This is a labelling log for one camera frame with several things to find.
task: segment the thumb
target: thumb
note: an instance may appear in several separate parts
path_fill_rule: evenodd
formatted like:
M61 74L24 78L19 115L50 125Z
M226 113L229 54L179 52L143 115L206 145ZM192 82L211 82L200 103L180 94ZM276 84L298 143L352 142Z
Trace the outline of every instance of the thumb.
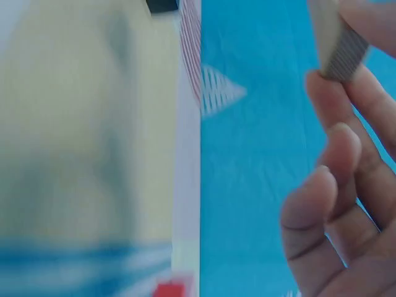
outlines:
M396 2L340 0L340 14L368 43L396 58Z

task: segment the black object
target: black object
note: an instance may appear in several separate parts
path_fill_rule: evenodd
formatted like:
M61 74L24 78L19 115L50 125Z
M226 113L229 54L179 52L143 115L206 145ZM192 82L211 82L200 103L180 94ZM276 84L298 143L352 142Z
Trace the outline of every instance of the black object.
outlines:
M146 0L152 14L161 14L178 10L178 0Z

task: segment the white triangle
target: white triangle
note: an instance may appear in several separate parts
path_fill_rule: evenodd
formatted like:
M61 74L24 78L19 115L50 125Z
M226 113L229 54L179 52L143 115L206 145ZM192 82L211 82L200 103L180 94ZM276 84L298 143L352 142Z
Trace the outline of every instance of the white triangle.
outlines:
M211 66L202 66L201 114L203 117L217 114L246 94L244 87L232 82L220 71Z

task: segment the red object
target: red object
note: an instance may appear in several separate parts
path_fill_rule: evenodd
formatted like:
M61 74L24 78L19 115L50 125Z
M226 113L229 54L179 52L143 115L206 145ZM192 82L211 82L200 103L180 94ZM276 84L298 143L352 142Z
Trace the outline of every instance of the red object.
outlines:
M153 297L186 297L186 288L180 283L159 284Z

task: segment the cream-colored object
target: cream-colored object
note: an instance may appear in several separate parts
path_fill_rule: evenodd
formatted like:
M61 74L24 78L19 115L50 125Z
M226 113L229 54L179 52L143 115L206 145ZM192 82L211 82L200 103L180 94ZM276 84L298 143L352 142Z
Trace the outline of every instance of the cream-colored object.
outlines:
M179 41L177 14L151 16L145 1L127 1L136 59L134 148L138 172L134 237L171 241Z
M339 0L309 0L321 73L347 81L363 60L368 43L342 20L338 6Z
M144 5L31 1L0 57L0 239L171 240L178 42Z

